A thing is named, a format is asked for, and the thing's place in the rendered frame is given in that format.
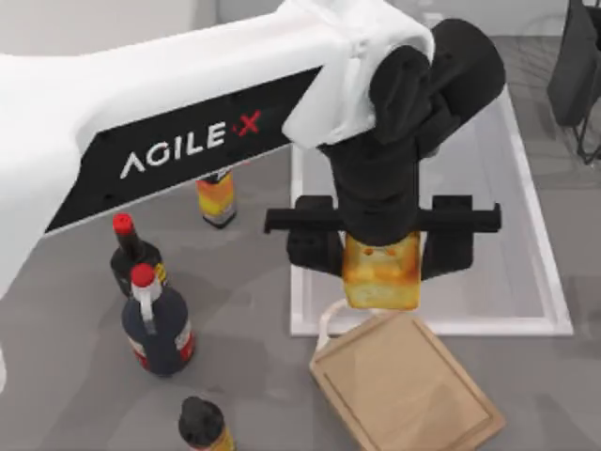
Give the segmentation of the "dark bottle with red cap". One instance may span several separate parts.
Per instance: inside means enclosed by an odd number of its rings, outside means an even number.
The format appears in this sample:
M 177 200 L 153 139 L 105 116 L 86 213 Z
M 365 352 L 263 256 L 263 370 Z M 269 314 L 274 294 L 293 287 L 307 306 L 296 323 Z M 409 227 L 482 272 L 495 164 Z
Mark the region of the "dark bottle with red cap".
M 149 264 L 163 286 L 168 285 L 167 271 L 160 250 L 149 241 L 142 240 L 128 213 L 113 216 L 113 230 L 117 248 L 110 259 L 110 267 L 121 293 L 131 296 L 131 269 L 139 263 Z

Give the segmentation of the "black capped yellow label bottle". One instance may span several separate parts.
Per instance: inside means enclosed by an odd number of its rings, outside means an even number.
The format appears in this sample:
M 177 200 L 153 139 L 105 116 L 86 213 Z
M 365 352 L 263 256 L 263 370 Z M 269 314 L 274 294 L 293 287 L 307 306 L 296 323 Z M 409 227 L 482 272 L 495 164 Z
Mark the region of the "black capped yellow label bottle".
M 177 421 L 181 439 L 191 451 L 237 451 L 221 409 L 200 397 L 186 397 Z

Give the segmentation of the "white framed tray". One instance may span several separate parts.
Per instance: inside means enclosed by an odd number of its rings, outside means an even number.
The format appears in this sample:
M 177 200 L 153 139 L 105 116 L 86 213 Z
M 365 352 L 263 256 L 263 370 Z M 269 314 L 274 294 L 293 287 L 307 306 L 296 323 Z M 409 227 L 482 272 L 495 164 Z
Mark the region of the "white framed tray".
M 442 335 L 569 336 L 562 291 L 515 110 L 507 91 L 421 166 L 421 203 L 467 194 L 501 204 L 497 234 L 475 239 L 473 265 L 422 285 L 417 314 Z

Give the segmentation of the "wooden cutting board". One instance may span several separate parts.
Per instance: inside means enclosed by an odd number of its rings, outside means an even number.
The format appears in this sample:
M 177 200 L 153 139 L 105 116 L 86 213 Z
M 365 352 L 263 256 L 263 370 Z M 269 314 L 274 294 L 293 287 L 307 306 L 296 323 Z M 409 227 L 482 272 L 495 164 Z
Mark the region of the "wooden cutting board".
M 449 350 L 410 314 L 339 336 L 322 317 L 311 373 L 362 451 L 476 451 L 505 419 Z

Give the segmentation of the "orange and yellow bottle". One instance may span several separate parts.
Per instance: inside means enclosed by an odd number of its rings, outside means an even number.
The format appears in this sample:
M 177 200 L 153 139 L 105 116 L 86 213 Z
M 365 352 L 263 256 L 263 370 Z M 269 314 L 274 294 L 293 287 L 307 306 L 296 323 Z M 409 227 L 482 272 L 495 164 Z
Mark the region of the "orange and yellow bottle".
M 218 171 L 198 179 L 195 184 L 203 219 L 216 228 L 229 225 L 237 215 L 232 171 Z

